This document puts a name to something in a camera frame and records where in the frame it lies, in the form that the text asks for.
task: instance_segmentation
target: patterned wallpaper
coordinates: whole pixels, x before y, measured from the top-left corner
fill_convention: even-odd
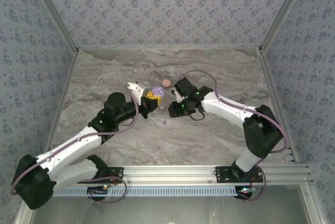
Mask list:
[[[52,0],[79,47],[258,46],[283,0]]]
[[[301,162],[335,223],[335,0],[297,0],[267,52]]]
[[[0,0],[0,223],[13,221],[16,166],[45,147],[71,61],[39,0]]]

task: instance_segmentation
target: gray marble floor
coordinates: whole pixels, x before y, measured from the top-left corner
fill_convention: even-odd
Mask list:
[[[126,93],[127,82],[138,81],[150,88],[160,86],[163,79],[174,84],[190,69],[213,74],[222,96],[252,106],[271,105],[255,50],[82,51],[77,56],[53,147],[85,127],[110,93]],[[192,74],[189,79],[198,88],[214,84],[203,74]],[[202,121],[170,118],[168,106],[174,100],[170,90],[164,89],[162,107],[148,119],[141,117],[133,129],[85,156],[95,153],[109,165],[231,164],[245,149],[243,131],[215,115],[207,114]],[[284,154],[272,154],[264,163],[282,163],[284,159]]]

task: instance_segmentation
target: small toy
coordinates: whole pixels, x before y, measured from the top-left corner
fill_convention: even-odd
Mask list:
[[[163,95],[162,96],[160,96],[160,95],[154,95],[153,92],[148,92],[147,95],[146,95],[146,97],[149,98],[149,99],[157,99],[158,106],[160,106]]]
[[[163,91],[163,87],[162,86],[158,86],[158,87],[154,87],[152,89],[153,95],[154,96],[164,96],[164,91]]]
[[[170,85],[171,85],[171,81],[168,80],[168,79],[164,79],[164,80],[162,81],[162,85],[163,85],[164,88],[169,88]]]

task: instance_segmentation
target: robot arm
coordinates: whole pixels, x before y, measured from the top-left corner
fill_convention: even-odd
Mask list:
[[[177,101],[172,102],[169,106],[170,117],[188,116],[195,113],[195,109],[198,109],[223,117],[244,130],[247,149],[232,164],[232,172],[240,180],[243,180],[245,174],[261,159],[265,159],[283,137],[269,121],[254,113],[222,103],[211,88],[203,86],[197,89],[185,77],[173,86],[172,93],[176,96]],[[275,120],[270,108],[265,105],[255,108],[220,97],[231,104],[244,109],[256,110]]]
[[[148,113],[159,106],[159,100],[147,95],[148,89],[141,84],[128,83],[128,88],[138,104],[139,113],[148,118]],[[79,164],[69,164],[113,136],[102,133],[118,131],[119,123],[135,115],[136,107],[133,101],[126,102],[124,94],[120,92],[110,94],[104,103],[104,109],[77,135],[35,158],[26,155],[20,160],[12,184],[30,167],[36,167],[16,184],[15,191],[30,209],[36,209],[44,205],[57,190],[92,178],[105,177],[107,165],[96,155],[89,156]]]

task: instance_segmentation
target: purple toy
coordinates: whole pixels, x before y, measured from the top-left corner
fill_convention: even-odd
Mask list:
[[[163,91],[163,87],[162,86],[158,86],[158,87],[154,87],[152,89],[152,93],[154,96],[164,96],[164,91]]]

